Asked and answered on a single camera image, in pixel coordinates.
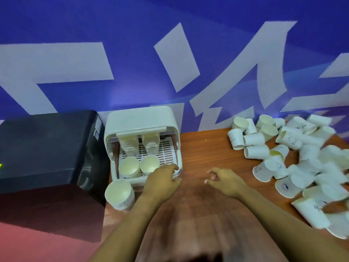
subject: hand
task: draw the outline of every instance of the hand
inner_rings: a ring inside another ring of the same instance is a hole
[[[181,179],[172,180],[172,175],[175,170],[178,170],[176,164],[163,164],[155,169],[146,180],[143,194],[157,205],[161,205],[175,193],[180,185]]]
[[[230,169],[213,167],[207,173],[212,177],[211,180],[206,179],[205,184],[219,190],[228,197],[239,198],[248,188],[242,178]]]

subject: table surface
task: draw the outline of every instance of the table surface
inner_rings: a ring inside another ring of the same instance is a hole
[[[227,137],[229,129],[191,132],[180,135],[183,171],[182,183],[173,197],[164,203],[144,236],[137,261],[213,261],[224,257],[227,261],[287,261],[254,215],[240,202],[221,195],[204,184],[206,171],[211,167],[230,168],[252,188],[277,206],[304,221],[288,199],[275,189],[275,179],[258,181],[252,168],[261,160],[244,157],[243,150],[233,150]],[[266,142],[272,149],[275,138]],[[337,135],[325,145],[340,148],[349,145]],[[288,167],[298,163],[298,152],[290,151],[285,160]],[[325,211],[343,210],[343,204],[327,206]],[[105,208],[102,242],[125,216],[109,204]],[[322,233],[349,250],[349,240],[341,240]]]

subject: transparent plastic cup stack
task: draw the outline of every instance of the transparent plastic cup stack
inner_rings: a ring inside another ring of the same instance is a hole
[[[128,157],[138,157],[139,143],[137,136],[119,138],[119,143]]]
[[[142,143],[146,148],[147,154],[156,156],[159,153],[159,133],[142,135]]]

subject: paper cup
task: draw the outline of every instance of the paper cup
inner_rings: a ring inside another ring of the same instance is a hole
[[[322,170],[322,163],[318,159],[307,159],[300,161],[297,165],[303,171],[315,176]]]
[[[307,118],[307,121],[318,126],[328,126],[332,118],[312,114]]]
[[[303,190],[303,197],[315,199],[317,205],[322,208],[333,201],[341,201],[349,196],[349,192],[341,185],[317,185]]]
[[[267,145],[259,146],[248,146],[244,149],[244,155],[247,159],[268,159],[269,158],[269,148]]]
[[[303,179],[297,175],[290,175],[275,182],[277,192],[279,192],[285,198],[294,198],[303,190],[304,186],[305,183]]]
[[[129,210],[135,202],[134,191],[126,179],[111,182],[105,190],[104,196],[116,210]]]
[[[241,150],[245,147],[242,129],[235,128],[228,131],[228,137],[234,150]]]
[[[144,157],[140,163],[140,168],[142,172],[146,175],[154,172],[156,168],[160,167],[160,160],[154,155],[147,155]]]
[[[242,131],[245,131],[245,129],[248,128],[248,125],[249,123],[245,118],[234,118],[232,128],[239,128]]]
[[[299,160],[304,161],[308,159],[318,158],[320,153],[320,148],[311,144],[304,144],[299,149]]]
[[[300,198],[291,203],[304,219],[314,228],[322,229],[331,225],[321,208],[312,198]]]
[[[248,121],[248,127],[245,131],[245,134],[249,135],[249,134],[257,133],[257,129],[256,129],[256,126],[254,125],[253,119],[247,118],[246,120]]]
[[[265,141],[269,141],[271,138],[278,134],[277,128],[270,124],[263,124],[259,132],[264,135]]]
[[[281,128],[281,127],[285,126],[285,124],[286,124],[286,122],[283,118],[274,118],[274,121],[275,121],[276,128]]]
[[[275,120],[269,115],[260,115],[256,124],[257,130],[260,130],[263,124],[275,125]]]
[[[303,134],[303,131],[300,129],[300,128],[291,128],[291,127],[286,127],[286,126],[283,126],[279,129],[279,134],[283,131],[287,131],[287,132],[290,132],[292,133],[292,135],[294,135],[295,137],[299,134]]]
[[[276,143],[286,145],[290,149],[298,150],[302,146],[302,142],[298,140],[294,135],[290,132],[283,131],[279,134],[279,136],[275,140]]]
[[[261,182],[269,182],[275,172],[278,170],[276,162],[266,159],[252,169],[252,173],[256,179]]]
[[[139,170],[140,167],[137,158],[126,157],[119,163],[119,173],[127,179],[137,177]]]
[[[349,236],[349,211],[325,214],[331,225],[326,229],[332,235],[340,239],[347,239]]]
[[[285,161],[290,149],[283,144],[279,144],[270,150],[270,156],[281,155],[282,161]]]
[[[244,136],[245,146],[263,145],[265,143],[264,135],[262,133],[254,133]]]
[[[321,139],[324,139],[325,141],[327,141],[335,133],[336,133],[336,131],[334,128],[329,127],[329,126],[322,126],[317,131],[310,134],[310,136],[321,138]]]
[[[305,134],[300,134],[297,136],[297,139],[300,140],[303,144],[311,144],[317,147],[322,147],[324,145],[325,140]]]

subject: left hand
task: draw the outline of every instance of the left hand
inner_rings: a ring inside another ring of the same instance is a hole
[[[172,180],[174,171],[178,169],[178,166],[174,163],[170,165],[163,164],[155,169],[155,171],[147,177],[142,195],[144,197],[149,197],[158,205],[167,201],[180,185],[180,178]]]

